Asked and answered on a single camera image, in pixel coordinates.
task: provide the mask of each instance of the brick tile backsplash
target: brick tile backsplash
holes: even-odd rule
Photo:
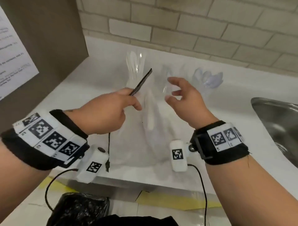
[[[296,13],[266,9],[256,26],[284,34],[298,35],[298,15]]]
[[[238,46],[238,44],[234,43],[199,37],[194,50],[210,55],[230,58],[233,56]]]
[[[273,33],[271,32],[229,24],[228,28],[223,34],[222,39],[251,46],[263,47],[269,41],[272,35]]]
[[[298,0],[76,0],[84,35],[298,77]]]
[[[152,42],[162,45],[192,49],[197,37],[195,35],[182,34],[179,32],[153,28]]]
[[[262,12],[262,8],[233,0],[215,0],[209,17],[244,25],[253,25]]]
[[[211,4],[212,0],[157,0],[158,7],[203,16],[208,14]]]
[[[227,23],[211,19],[181,15],[177,30],[212,38],[220,38],[226,25]]]
[[[145,5],[132,4],[131,21],[175,29],[179,13],[155,9]]]
[[[271,50],[240,46],[233,59],[270,66],[279,56],[280,53]]]
[[[123,20],[130,19],[130,3],[120,0],[83,0],[84,9],[90,13],[115,17]]]

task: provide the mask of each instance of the brown panel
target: brown panel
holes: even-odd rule
[[[0,0],[39,74],[0,101],[0,132],[25,117],[86,57],[75,0]]]

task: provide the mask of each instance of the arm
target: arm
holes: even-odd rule
[[[218,121],[207,109],[200,93],[185,79],[169,78],[179,86],[166,102],[195,129]],[[247,156],[206,169],[215,192],[233,225],[297,225],[298,201],[253,157]]]
[[[79,109],[65,114],[87,135],[118,130],[125,121],[123,109],[142,107],[132,89],[103,94]],[[0,140],[0,223],[48,176],[50,171],[37,170],[18,159]]]

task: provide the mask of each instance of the hand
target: hand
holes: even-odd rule
[[[64,113],[86,134],[106,134],[120,129],[125,121],[124,108],[142,110],[138,100],[129,96],[130,88],[100,95],[84,106]]]
[[[177,77],[170,77],[168,81],[181,89],[172,92],[173,96],[182,96],[181,100],[173,96],[166,96],[165,100],[182,120],[195,129],[218,121],[207,109],[201,94],[188,81]]]

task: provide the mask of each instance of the black plastic bag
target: black plastic bag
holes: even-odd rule
[[[65,193],[59,199],[46,226],[90,226],[108,215],[109,198],[90,194]]]

